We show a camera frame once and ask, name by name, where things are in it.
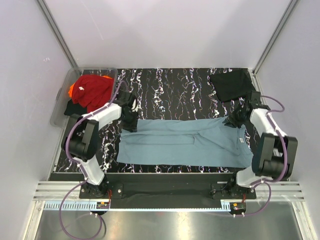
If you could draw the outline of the blue t-shirt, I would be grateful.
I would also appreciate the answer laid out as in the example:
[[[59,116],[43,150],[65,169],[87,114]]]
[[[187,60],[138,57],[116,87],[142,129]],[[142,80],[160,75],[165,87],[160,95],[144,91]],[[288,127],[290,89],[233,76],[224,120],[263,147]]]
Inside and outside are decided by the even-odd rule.
[[[246,143],[246,127],[232,128],[225,120],[140,119],[136,132],[122,130],[117,162],[247,168],[253,153]]]

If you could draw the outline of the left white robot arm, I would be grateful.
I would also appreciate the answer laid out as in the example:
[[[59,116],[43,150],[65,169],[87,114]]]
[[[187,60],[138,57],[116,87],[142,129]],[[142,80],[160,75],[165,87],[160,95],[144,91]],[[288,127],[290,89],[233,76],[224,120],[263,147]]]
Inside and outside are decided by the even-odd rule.
[[[68,159],[76,163],[84,175],[82,191],[97,198],[103,198],[110,192],[107,177],[96,157],[99,130],[115,120],[121,121],[124,130],[137,131],[138,100],[133,93],[121,91],[93,112],[70,116],[61,143]]]

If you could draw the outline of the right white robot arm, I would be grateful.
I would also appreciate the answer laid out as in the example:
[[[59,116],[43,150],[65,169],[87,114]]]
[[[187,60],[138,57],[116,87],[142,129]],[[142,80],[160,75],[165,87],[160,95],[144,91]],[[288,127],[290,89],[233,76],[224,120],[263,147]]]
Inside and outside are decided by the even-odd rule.
[[[261,102],[261,97],[259,91],[249,92],[244,104],[238,106],[223,122],[225,126],[233,128],[250,122],[259,134],[251,165],[236,172],[223,189],[235,199],[253,192],[259,184],[287,180],[293,172],[298,140],[281,130],[272,116],[273,112],[282,113],[285,107],[281,104],[280,110],[271,110]]]

